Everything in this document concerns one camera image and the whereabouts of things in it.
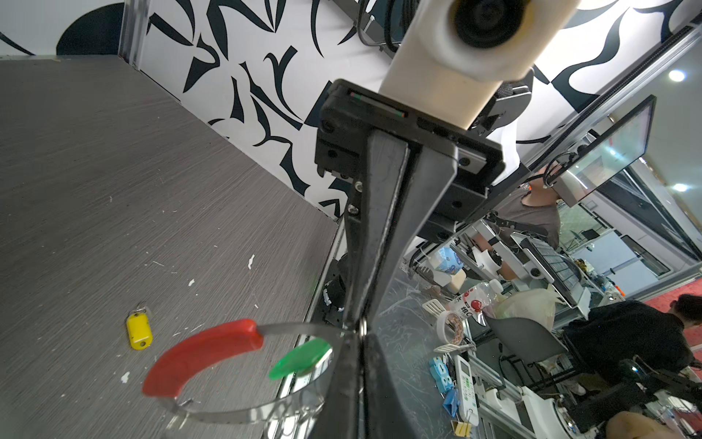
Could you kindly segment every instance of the yellow key tag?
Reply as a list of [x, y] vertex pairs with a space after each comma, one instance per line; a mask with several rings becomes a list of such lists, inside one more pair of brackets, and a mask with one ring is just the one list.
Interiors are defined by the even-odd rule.
[[146, 308], [140, 308], [129, 313], [126, 323], [129, 344], [133, 349], [144, 350], [151, 346], [154, 336], [151, 333]]

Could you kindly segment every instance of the roll of tape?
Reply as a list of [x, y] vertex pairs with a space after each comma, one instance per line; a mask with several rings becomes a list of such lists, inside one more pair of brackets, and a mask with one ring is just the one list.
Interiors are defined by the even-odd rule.
[[[453, 324], [453, 327], [455, 328], [452, 339], [446, 336], [447, 323]], [[437, 336], [443, 343], [458, 345], [461, 340], [463, 340], [463, 321], [460, 315], [453, 311], [444, 311], [443, 313], [439, 314], [439, 317], [437, 317]]]

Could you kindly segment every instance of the camera lens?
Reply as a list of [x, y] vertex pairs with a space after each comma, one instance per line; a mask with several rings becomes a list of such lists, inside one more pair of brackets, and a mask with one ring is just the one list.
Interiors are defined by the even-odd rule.
[[524, 16], [524, 0], [459, 0], [454, 24], [469, 46], [491, 48], [517, 32]]

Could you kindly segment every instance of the window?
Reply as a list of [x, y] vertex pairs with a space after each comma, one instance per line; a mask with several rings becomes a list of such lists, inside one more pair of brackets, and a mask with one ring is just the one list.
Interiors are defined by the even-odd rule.
[[656, 276], [660, 277], [670, 271], [670, 269], [667, 266], [665, 266], [665, 264], [660, 262], [654, 255], [650, 254], [648, 251], [644, 250], [644, 247], [641, 247], [638, 243], [634, 242], [634, 240], [632, 240], [631, 237], [629, 237], [629, 235], [622, 236], [621, 240], [624, 241], [624, 244], [629, 246], [631, 251], [636, 253], [636, 256], [639, 256], [641, 258], [641, 262], [644, 263], [646, 268], [654, 272]]

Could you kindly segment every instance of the chair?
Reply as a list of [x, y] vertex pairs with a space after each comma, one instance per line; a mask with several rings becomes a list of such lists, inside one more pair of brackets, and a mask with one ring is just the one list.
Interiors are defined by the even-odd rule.
[[[507, 361], [514, 367], [522, 383], [526, 385], [522, 374], [519, 373], [516, 367], [516, 363], [521, 362], [524, 365], [524, 370], [532, 381], [532, 384], [529, 386], [531, 390], [539, 391], [545, 387], [572, 378], [581, 372], [586, 372], [586, 370], [578, 367], [585, 363], [581, 361], [580, 355], [572, 348], [572, 344], [569, 343], [572, 348], [572, 350], [569, 350], [540, 323], [523, 317], [493, 319], [487, 315], [485, 316], [485, 320], [490, 326], [490, 329], [492, 329], [492, 332], [500, 340], [501, 345], [506, 346], [507, 349], [514, 354], [500, 356], [500, 372], [502, 372], [502, 361]], [[575, 367], [551, 376], [544, 376], [537, 367], [536, 370], [541, 376], [541, 380], [538, 381], [529, 373], [527, 367], [534, 367], [537, 362], [563, 353], [571, 353], [575, 357]]]

